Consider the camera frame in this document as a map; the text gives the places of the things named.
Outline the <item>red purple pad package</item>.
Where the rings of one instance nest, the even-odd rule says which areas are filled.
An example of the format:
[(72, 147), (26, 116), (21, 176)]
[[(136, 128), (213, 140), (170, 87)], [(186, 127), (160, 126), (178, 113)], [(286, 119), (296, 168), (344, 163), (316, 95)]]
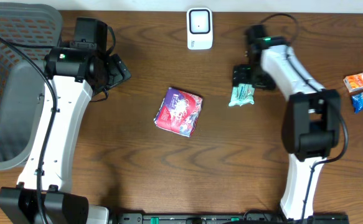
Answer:
[(189, 138), (196, 128), (202, 102), (200, 96), (168, 88), (154, 123), (160, 129)]

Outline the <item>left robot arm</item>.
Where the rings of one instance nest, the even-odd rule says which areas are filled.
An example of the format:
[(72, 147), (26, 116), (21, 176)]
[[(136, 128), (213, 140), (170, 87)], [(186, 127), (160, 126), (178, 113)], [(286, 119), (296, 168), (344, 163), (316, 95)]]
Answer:
[(130, 78), (118, 54), (53, 48), (31, 153), (15, 187), (0, 189), (0, 209), (13, 223), (112, 223), (110, 210), (72, 191), (72, 166), (83, 114), (92, 97)]

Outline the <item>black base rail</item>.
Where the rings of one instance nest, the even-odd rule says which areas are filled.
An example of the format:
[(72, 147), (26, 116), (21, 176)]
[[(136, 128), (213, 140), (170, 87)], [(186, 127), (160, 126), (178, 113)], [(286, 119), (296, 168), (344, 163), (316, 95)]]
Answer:
[(143, 215), (140, 213), (123, 213), (117, 215), (117, 224), (349, 224), (347, 215), (314, 215), (304, 221), (287, 220), (280, 214), (249, 211), (244, 215)]

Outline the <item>orange tissue packet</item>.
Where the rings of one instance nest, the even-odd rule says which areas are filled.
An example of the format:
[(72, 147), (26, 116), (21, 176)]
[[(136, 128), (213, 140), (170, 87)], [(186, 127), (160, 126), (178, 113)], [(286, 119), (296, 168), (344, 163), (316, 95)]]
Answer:
[(349, 93), (363, 90), (363, 72), (355, 75), (346, 76), (343, 82)]

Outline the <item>green wipes packet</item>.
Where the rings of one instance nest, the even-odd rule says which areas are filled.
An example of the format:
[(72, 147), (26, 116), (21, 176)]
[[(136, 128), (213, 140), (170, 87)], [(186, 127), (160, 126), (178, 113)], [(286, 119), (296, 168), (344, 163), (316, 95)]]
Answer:
[(229, 106), (243, 106), (247, 104), (253, 105), (255, 89), (251, 84), (240, 83), (232, 88), (232, 95)]

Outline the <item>grey plastic mesh basket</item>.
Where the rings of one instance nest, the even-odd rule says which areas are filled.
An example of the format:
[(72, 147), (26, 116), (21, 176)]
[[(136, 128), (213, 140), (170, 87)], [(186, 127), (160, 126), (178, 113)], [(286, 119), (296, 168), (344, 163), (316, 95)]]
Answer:
[[(0, 37), (42, 67), (61, 41), (62, 16), (45, 4), (0, 2)], [(31, 153), (44, 99), (44, 81), (0, 42), (0, 170), (24, 164)]]

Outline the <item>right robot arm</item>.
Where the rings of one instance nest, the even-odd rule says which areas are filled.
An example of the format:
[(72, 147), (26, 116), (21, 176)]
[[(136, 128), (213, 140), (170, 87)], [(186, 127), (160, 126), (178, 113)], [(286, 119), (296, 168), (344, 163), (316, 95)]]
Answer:
[(233, 71), (233, 85), (255, 89), (278, 88), (286, 100), (281, 140), (289, 157), (288, 175), (280, 208), (284, 220), (308, 223), (322, 166), (339, 141), (341, 99), (327, 90), (302, 66), (291, 44), (282, 36), (269, 36), (263, 24), (246, 32), (246, 65)]

